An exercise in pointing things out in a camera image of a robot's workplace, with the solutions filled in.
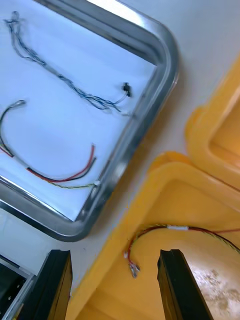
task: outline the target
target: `connector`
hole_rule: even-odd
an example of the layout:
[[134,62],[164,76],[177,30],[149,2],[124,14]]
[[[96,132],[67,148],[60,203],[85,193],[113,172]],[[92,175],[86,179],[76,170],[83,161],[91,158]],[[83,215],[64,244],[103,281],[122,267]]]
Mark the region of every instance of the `connector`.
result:
[[132,87],[129,85],[128,82],[124,82],[122,86],[122,90],[126,92],[127,97],[132,97]]

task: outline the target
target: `metal frame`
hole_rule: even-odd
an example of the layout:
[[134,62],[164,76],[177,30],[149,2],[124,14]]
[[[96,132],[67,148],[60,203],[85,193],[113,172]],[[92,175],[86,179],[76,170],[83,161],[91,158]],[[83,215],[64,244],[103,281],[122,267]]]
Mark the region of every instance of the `metal frame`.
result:
[[135,149],[177,83],[175,40],[161,23],[114,0],[36,0],[156,65],[155,72],[75,222],[0,175],[0,208],[65,242],[83,239],[123,175]]

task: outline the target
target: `blue wire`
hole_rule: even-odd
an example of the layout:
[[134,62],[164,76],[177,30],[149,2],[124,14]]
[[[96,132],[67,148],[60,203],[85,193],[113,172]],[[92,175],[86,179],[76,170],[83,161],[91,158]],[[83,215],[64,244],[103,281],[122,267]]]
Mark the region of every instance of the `blue wire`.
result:
[[16,51],[17,55],[20,56],[21,58],[30,60],[32,62],[36,62],[40,66],[44,67],[47,71],[51,72],[53,75],[58,77],[60,80],[66,83],[77,95],[80,96],[80,98],[87,100],[92,106],[99,110],[110,110],[111,108],[115,109],[118,111],[120,114],[123,116],[129,116],[128,112],[124,112],[121,109],[118,108],[117,104],[122,102],[127,94],[125,93],[124,96],[116,101],[112,102],[110,100],[105,100],[99,96],[88,94],[81,90],[80,88],[76,87],[74,83],[65,77],[64,75],[58,73],[53,67],[51,67],[49,64],[47,64],[46,61],[41,59],[39,55],[31,48],[27,47],[24,41],[21,38],[21,23],[19,19],[19,13],[17,11],[12,12],[12,17],[10,20],[4,20],[6,25],[8,26],[8,29],[11,34],[11,43]]

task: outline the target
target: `white table surface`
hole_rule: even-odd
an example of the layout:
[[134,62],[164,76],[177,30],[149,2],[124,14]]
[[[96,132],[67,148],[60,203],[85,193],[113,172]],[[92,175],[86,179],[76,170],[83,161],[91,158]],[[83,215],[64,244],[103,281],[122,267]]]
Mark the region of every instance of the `white table surface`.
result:
[[124,2],[162,22],[173,32],[181,60],[178,85],[162,112],[162,128],[151,142],[140,170],[114,210],[103,210],[91,234],[79,242],[56,241],[0,211],[0,254],[37,274],[51,249],[71,249],[73,287],[80,282],[118,224],[127,200],[133,199],[153,159],[166,150],[186,152],[183,131],[188,117],[196,106],[210,97],[240,51],[239,0]]

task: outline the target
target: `yellow plastic bin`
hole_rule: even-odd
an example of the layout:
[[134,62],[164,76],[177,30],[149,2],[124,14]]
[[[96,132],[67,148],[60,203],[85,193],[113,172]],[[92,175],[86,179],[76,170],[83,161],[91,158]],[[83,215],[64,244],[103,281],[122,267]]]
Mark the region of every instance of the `yellow plastic bin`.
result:
[[240,190],[240,57],[185,127],[187,151],[203,171]]
[[[151,224],[240,227],[240,193],[175,152],[159,156],[141,190],[70,299],[67,320],[165,320],[157,261],[160,250],[180,249],[215,320],[240,319],[240,255],[197,231],[157,229],[133,245],[141,271],[134,279],[123,252]],[[240,246],[240,232],[224,236]]]

